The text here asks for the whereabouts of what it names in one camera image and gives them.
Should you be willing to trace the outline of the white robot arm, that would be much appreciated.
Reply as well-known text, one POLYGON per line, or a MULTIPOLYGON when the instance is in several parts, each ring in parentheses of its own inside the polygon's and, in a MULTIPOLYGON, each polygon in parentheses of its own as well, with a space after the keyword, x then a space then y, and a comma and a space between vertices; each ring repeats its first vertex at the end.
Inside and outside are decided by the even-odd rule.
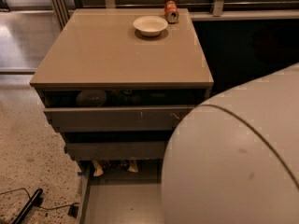
POLYGON ((299 64, 197 106, 164 156, 165 224, 299 224, 299 64))

